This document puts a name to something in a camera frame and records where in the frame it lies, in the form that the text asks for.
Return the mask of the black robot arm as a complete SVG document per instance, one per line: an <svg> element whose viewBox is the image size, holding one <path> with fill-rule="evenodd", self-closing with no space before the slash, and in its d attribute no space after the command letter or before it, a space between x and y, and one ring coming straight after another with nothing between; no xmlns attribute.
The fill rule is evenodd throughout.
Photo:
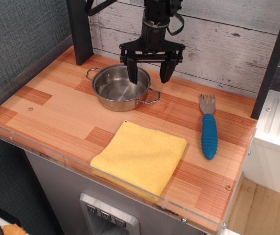
<svg viewBox="0 0 280 235"><path fill-rule="evenodd" d="M138 83L137 63L160 63L162 83L170 80L176 66L183 60L185 46L165 39L166 32L174 36L184 28L184 19L177 11L180 0L145 0L141 36L119 45L120 61L127 66L130 82Z"/></svg>

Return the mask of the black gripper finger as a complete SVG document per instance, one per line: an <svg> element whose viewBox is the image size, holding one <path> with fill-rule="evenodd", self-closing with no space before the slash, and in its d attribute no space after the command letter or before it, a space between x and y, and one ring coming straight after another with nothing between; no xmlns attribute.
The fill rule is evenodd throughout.
<svg viewBox="0 0 280 235"><path fill-rule="evenodd" d="M133 84L138 83L138 67L137 67L137 61L133 58L127 59L127 71L130 82Z"/></svg>
<svg viewBox="0 0 280 235"><path fill-rule="evenodd" d="M160 79L162 83L166 83L171 79L171 76L176 68L176 58L167 58L161 63Z"/></svg>

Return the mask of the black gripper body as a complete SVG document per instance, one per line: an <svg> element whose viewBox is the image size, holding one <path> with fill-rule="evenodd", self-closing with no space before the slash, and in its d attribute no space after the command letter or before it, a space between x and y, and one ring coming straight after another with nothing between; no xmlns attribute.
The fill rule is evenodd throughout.
<svg viewBox="0 0 280 235"><path fill-rule="evenodd" d="M153 21L143 21L141 36L131 42L119 45L120 62L127 64L131 60L139 63L162 63L183 60L185 46L165 39L170 21L155 24Z"/></svg>

